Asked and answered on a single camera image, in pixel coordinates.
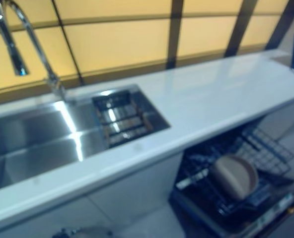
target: dishwasher basket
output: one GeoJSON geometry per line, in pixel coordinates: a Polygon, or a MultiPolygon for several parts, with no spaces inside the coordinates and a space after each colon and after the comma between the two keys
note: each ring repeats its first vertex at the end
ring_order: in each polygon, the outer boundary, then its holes
{"type": "Polygon", "coordinates": [[[293,154],[255,125],[242,126],[191,147],[185,151],[175,187],[192,185],[218,212],[228,216],[240,208],[254,210],[269,196],[270,183],[265,175],[281,178],[290,170],[293,154]],[[257,189],[243,201],[236,201],[223,192],[210,178],[210,166],[225,154],[235,154],[251,162],[259,172],[257,189]]]}

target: sink basin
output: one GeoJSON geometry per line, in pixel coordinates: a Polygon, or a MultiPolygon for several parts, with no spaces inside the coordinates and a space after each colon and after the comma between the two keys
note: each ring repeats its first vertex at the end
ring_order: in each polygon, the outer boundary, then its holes
{"type": "Polygon", "coordinates": [[[0,118],[0,188],[166,129],[137,86],[0,118]]]}

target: bowl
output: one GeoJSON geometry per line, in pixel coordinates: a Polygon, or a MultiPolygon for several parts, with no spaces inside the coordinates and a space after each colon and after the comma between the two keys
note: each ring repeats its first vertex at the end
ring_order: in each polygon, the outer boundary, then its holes
{"type": "Polygon", "coordinates": [[[258,185],[258,174],[255,167],[247,160],[236,155],[225,155],[211,167],[210,173],[223,190],[235,200],[243,200],[258,185]]]}

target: chrome faucet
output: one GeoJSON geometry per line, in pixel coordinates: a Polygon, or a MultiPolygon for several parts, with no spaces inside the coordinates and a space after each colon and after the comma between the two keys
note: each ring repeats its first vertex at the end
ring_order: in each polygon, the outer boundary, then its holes
{"type": "Polygon", "coordinates": [[[60,97],[63,101],[65,101],[66,100],[65,89],[63,85],[61,84],[61,81],[59,80],[57,75],[53,72],[28,18],[23,13],[22,9],[14,1],[0,0],[0,33],[3,37],[5,44],[7,45],[8,53],[10,55],[10,59],[11,59],[15,74],[20,76],[28,75],[29,70],[27,69],[24,63],[20,55],[20,52],[15,45],[15,42],[11,35],[11,31],[9,30],[9,26],[5,16],[5,8],[7,5],[9,5],[12,8],[12,10],[14,10],[18,18],[21,20],[22,25],[28,32],[28,35],[33,43],[34,48],[38,52],[40,60],[43,63],[48,73],[48,77],[45,78],[46,83],[50,86],[52,92],[56,96],[60,97]]]}

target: dishwasher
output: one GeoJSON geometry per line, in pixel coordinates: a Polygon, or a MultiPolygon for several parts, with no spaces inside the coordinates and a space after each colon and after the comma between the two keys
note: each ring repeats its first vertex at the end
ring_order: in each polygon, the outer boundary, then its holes
{"type": "Polygon", "coordinates": [[[171,197],[218,237],[257,236],[294,202],[288,164],[294,155],[261,130],[260,121],[185,150],[171,197]],[[258,172],[258,185],[244,200],[230,197],[210,173],[215,161],[227,154],[248,160],[258,172]]]}

